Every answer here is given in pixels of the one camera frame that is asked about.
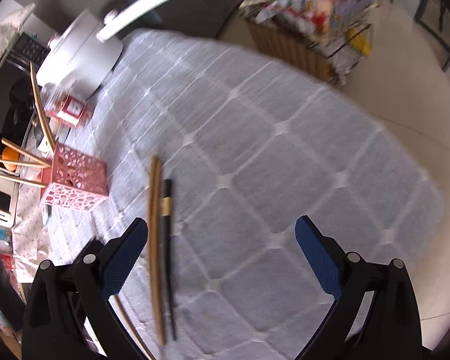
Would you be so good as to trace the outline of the floral table cloth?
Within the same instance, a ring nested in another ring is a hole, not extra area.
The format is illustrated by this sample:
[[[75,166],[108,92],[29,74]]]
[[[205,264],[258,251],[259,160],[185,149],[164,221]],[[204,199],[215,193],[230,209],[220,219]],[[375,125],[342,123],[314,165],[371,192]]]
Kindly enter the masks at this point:
[[[19,184],[12,236],[14,270],[20,284],[31,284],[40,263],[53,254],[43,219],[39,188]]]

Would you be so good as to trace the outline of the pink perforated utensil holder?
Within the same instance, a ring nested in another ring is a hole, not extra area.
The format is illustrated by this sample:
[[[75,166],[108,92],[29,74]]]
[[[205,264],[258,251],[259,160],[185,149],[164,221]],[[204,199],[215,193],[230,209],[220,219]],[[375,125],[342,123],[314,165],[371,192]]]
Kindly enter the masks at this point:
[[[105,163],[76,149],[57,143],[52,166],[43,169],[40,202],[77,211],[93,211],[108,196]]]

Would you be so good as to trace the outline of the white air fryer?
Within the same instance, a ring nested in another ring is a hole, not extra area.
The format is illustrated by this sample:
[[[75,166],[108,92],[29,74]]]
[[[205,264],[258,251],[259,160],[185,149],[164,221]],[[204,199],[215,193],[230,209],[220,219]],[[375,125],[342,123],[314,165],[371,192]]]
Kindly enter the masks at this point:
[[[0,178],[0,226],[11,228],[15,223],[18,183]]]

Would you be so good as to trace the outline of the wooden chopstick in holder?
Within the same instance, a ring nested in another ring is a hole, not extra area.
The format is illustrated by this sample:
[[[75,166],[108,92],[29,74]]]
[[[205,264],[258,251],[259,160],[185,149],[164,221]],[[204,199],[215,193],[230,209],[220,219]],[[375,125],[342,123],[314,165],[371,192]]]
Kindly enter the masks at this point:
[[[47,160],[46,158],[42,158],[38,155],[32,154],[29,151],[23,149],[22,147],[14,144],[13,142],[11,142],[5,138],[1,139],[1,143],[4,144],[5,146],[9,147],[10,149],[17,151],[21,155],[31,159],[31,162],[25,162],[22,164],[23,166],[43,167],[43,168],[52,166],[52,163],[49,162],[49,160]]]
[[[13,175],[7,175],[7,174],[0,173],[0,178],[3,180],[10,180],[10,181],[13,181],[13,182],[16,182],[19,184],[35,186],[40,189],[45,189],[48,187],[48,184],[46,184],[46,183],[42,183],[42,182],[35,181],[35,180],[27,180],[27,179],[23,179],[18,176],[13,176]]]
[[[50,167],[49,164],[45,163],[34,163],[34,162],[23,162],[23,161],[12,161],[0,158],[0,164],[5,166],[15,166],[15,167],[37,167],[37,168],[47,168]]]
[[[34,106],[36,109],[36,112],[39,116],[40,120],[40,127],[42,128],[43,135],[49,145],[50,151],[53,154],[56,149],[56,141],[54,138],[54,135],[52,134],[51,128],[49,127],[49,122],[47,119],[47,116],[44,112],[41,96],[40,96],[40,88],[37,84],[36,75],[35,75],[35,68],[34,64],[32,62],[29,62],[29,68],[30,68],[30,77],[31,77],[31,86],[34,96]]]

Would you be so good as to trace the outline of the black gold chopstick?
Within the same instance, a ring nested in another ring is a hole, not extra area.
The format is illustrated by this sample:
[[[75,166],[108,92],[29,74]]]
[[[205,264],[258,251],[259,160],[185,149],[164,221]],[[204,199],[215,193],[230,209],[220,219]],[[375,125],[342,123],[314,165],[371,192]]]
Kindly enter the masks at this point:
[[[162,224],[164,240],[164,265],[166,276],[166,294],[167,305],[170,312],[170,328],[173,341],[177,340],[175,309],[174,309],[174,294],[173,294],[173,280],[172,280],[172,216],[173,216],[173,181],[165,179],[163,181],[163,196],[162,196]]]

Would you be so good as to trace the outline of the orange citrus fruit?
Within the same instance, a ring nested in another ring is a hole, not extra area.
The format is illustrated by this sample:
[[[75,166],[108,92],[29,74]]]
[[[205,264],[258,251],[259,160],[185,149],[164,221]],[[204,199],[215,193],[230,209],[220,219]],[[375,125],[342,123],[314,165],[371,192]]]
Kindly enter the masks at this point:
[[[10,147],[5,147],[2,151],[1,158],[6,159],[6,160],[12,160],[12,161],[20,161],[20,153],[18,153],[16,150],[14,150]],[[7,165],[5,166],[4,165],[4,167],[9,172],[15,172],[17,170],[17,166],[7,166]]]

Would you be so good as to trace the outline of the red labelled glass jar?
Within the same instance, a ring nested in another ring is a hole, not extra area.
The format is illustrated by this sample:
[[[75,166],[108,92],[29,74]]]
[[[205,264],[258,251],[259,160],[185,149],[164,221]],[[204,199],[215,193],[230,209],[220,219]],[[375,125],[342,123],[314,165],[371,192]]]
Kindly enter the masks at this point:
[[[41,90],[41,97],[45,114],[61,125],[77,128],[86,125],[91,119],[90,106],[72,95],[68,89],[46,85]]]

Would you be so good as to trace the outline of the grey quilted table cloth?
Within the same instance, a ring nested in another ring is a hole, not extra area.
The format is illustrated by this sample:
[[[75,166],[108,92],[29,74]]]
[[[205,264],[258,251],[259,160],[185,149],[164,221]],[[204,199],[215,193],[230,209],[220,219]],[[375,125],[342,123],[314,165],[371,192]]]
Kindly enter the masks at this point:
[[[250,50],[139,29],[91,101],[66,144],[105,162],[109,197],[54,209],[49,257],[69,263],[145,217],[158,156],[174,184],[176,339],[158,346],[145,258],[121,297],[159,359],[293,359],[332,303],[294,235],[303,215],[345,251],[407,266],[441,220],[437,186],[383,125]]]

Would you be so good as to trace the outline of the black microwave oven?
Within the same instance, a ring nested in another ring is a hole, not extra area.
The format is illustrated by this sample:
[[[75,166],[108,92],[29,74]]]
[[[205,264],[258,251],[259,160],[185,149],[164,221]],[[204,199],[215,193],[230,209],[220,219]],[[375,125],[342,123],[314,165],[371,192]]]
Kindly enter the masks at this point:
[[[38,72],[40,66],[49,54],[49,48],[42,46],[38,41],[22,33],[13,44],[7,61],[23,72],[30,71],[30,64]]]

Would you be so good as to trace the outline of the floral cloth cover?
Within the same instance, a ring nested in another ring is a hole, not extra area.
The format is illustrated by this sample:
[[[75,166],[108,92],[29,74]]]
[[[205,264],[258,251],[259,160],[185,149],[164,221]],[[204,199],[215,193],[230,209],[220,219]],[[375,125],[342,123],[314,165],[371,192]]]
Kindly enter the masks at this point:
[[[5,52],[12,45],[13,40],[21,33],[23,24],[35,9],[35,4],[29,4],[15,10],[0,22],[0,61]]]

